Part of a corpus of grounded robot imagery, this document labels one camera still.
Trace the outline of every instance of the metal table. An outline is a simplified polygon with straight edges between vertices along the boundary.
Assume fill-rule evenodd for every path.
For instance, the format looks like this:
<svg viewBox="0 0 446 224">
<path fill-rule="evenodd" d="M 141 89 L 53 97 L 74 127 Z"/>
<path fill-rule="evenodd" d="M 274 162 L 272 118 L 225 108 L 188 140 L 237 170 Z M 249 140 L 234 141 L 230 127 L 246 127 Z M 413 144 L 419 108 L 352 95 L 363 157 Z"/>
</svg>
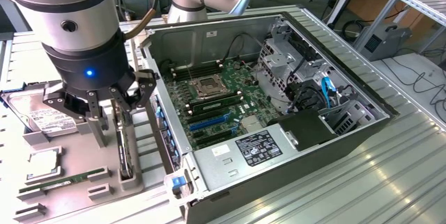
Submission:
<svg viewBox="0 0 446 224">
<path fill-rule="evenodd" d="M 400 116 L 347 157 L 212 223 L 444 222 L 446 135 L 441 129 L 446 128 L 306 10 L 282 6 L 252 9 L 245 14 L 274 11 L 286 11 L 306 27 Z M 222 13 L 209 14 L 209 18 L 225 16 Z M 152 25 L 158 23 L 162 22 L 154 20 Z M 17 33 L 14 41 L 25 36 L 30 37 Z M 178 208 L 168 204 L 161 184 L 164 169 L 150 141 L 148 121 L 141 114 L 134 115 L 134 124 L 146 190 L 45 223 L 90 223 L 92 218 L 96 223 L 144 223 L 148 220 L 150 223 L 182 223 Z M 0 152 L 9 142 L 19 141 L 18 136 L 13 128 L 0 132 L 0 140 L 6 142 Z M 7 215 L 0 215 L 0 218 L 1 223 L 9 222 Z"/>
<path fill-rule="evenodd" d="M 411 8 L 416 9 L 423 15 L 428 16 L 428 18 L 431 18 L 433 21 L 436 21 L 436 23 L 441 25 L 440 29 L 436 30 L 431 38 L 420 47 L 419 52 L 423 52 L 425 50 L 428 45 L 443 32 L 446 28 L 446 0 L 388 0 L 373 23 L 369 26 L 369 29 L 359 36 L 359 39 L 355 42 L 355 49 L 357 50 L 357 52 L 361 51 L 377 25 L 381 23 L 384 17 L 388 15 L 388 12 L 392 9 L 396 1 L 404 2 Z M 397 15 L 393 22 L 399 22 L 405 13 L 407 10 Z"/>
</svg>

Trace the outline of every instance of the blue pcie slot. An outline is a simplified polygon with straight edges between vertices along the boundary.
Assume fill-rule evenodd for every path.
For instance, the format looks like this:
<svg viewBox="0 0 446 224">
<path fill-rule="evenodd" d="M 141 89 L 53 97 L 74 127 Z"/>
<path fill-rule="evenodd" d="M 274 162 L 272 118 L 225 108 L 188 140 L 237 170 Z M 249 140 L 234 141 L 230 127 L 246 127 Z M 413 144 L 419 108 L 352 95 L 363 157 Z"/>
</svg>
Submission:
<svg viewBox="0 0 446 224">
<path fill-rule="evenodd" d="M 198 129 L 205 128 L 208 126 L 212 126 L 214 124 L 224 123 L 228 120 L 228 118 L 229 118 L 229 114 L 230 114 L 230 112 L 226 113 L 226 114 L 224 114 L 222 116 L 214 118 L 214 119 L 210 119 L 210 120 L 206 120 L 206 121 L 204 121 L 201 123 L 190 125 L 188 127 L 188 130 L 194 131 L 194 130 L 198 130 Z"/>
</svg>

